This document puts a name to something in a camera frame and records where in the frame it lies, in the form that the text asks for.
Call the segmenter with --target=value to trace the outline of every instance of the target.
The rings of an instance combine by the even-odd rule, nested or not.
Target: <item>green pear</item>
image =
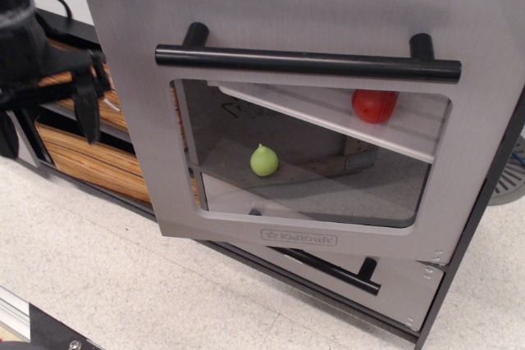
[[[249,160],[249,165],[255,174],[268,176],[276,172],[279,167],[279,158],[273,150],[260,143],[259,148],[255,149]]]

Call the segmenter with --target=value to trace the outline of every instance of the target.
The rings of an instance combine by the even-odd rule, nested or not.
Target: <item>red fruit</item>
[[[397,92],[357,89],[352,97],[352,107],[365,122],[383,123],[392,116],[397,96]]]

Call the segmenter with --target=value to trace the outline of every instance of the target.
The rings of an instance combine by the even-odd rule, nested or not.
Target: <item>screw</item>
[[[82,342],[79,342],[78,340],[74,340],[71,343],[69,343],[69,350],[81,350],[82,349]]]

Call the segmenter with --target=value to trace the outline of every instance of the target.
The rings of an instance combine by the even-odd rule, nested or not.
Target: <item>gray oven door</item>
[[[167,236],[447,263],[525,81],[523,0],[88,3]]]

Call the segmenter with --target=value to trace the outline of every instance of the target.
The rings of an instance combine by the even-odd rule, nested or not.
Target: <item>drawer handle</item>
[[[358,274],[345,270],[340,266],[336,266],[328,261],[322,260],[319,257],[315,257],[310,253],[306,253],[299,249],[288,249],[288,248],[274,248],[270,247],[279,253],[282,253],[288,257],[292,257],[297,261],[302,262],[306,266],[311,266],[327,275],[333,276],[339,280],[357,287],[371,295],[377,295],[381,288],[380,284],[371,281],[374,270],[377,266],[377,261],[373,258],[367,257],[364,259],[363,265],[359,270]]]
[[[432,38],[424,33],[415,34],[410,39],[411,57],[211,48],[205,47],[208,34],[209,30],[205,24],[194,22],[189,26],[182,45],[157,45],[157,64],[447,84],[457,84],[461,76],[461,62],[436,60]]]

